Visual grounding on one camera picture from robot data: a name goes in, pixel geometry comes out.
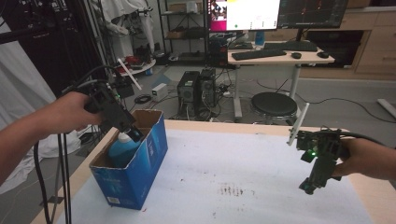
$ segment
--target round stool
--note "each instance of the round stool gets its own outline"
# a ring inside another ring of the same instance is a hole
[[[277,92],[261,92],[251,98],[251,108],[264,118],[265,124],[285,120],[290,126],[296,120],[297,104],[289,96]]]

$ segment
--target wooden cabinet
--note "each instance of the wooden cabinet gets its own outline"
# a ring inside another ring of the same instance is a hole
[[[375,26],[377,12],[346,13],[339,30],[371,30]]]
[[[396,12],[378,13],[356,72],[396,79]]]
[[[346,12],[338,30],[362,30],[350,68],[303,68],[301,77],[396,80],[396,9]]]

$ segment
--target bottle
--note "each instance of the bottle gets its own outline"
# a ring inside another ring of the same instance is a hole
[[[264,40],[265,40],[264,31],[256,32],[256,38],[254,40],[254,44],[255,45],[264,45]]]
[[[134,157],[140,141],[134,142],[126,133],[119,133],[117,141],[107,152],[108,157],[116,168],[124,168]]]

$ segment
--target white curtain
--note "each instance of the white curtain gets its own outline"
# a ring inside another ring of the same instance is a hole
[[[9,32],[6,24],[0,27],[0,34],[5,32]],[[14,120],[56,99],[18,41],[0,45],[0,97],[0,130]],[[67,135],[67,145],[69,153],[80,147],[76,132]],[[56,157],[58,155],[57,135],[41,140],[38,151],[40,160]],[[0,186],[0,194],[25,181],[34,168],[33,149],[31,149],[7,181]]]

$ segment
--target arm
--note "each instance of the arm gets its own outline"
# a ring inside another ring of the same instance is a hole
[[[377,179],[396,180],[396,150],[362,138],[343,140],[350,157],[335,167],[333,176],[360,173]]]
[[[100,115],[84,110],[88,100],[87,95],[69,92],[0,131],[0,185],[40,139],[53,133],[67,133],[89,124],[100,124]]]

